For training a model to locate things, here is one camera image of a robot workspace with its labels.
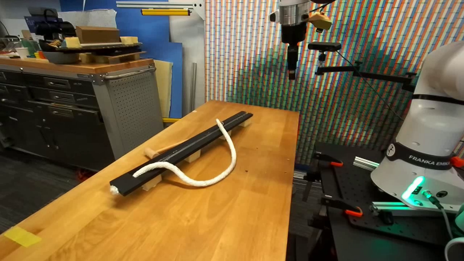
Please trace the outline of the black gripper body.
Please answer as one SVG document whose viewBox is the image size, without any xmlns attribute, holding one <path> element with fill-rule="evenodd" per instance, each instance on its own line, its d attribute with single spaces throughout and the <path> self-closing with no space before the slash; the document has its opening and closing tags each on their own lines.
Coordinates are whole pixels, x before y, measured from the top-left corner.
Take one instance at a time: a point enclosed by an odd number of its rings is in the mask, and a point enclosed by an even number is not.
<svg viewBox="0 0 464 261">
<path fill-rule="evenodd" d="M 294 73 L 297 66 L 299 44 L 306 40 L 306 24 L 283 25 L 281 43 L 287 44 L 287 72 Z"/>
</svg>

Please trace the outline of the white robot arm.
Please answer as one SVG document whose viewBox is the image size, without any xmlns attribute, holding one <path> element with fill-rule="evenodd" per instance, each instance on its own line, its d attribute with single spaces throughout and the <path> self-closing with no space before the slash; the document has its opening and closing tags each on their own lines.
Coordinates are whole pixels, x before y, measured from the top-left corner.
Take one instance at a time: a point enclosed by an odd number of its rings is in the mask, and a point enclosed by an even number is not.
<svg viewBox="0 0 464 261">
<path fill-rule="evenodd" d="M 448 212 L 464 204 L 463 178 L 453 165 L 464 136 L 464 43 L 438 47 L 424 60 L 406 118 L 370 178 L 412 209 Z"/>
</svg>

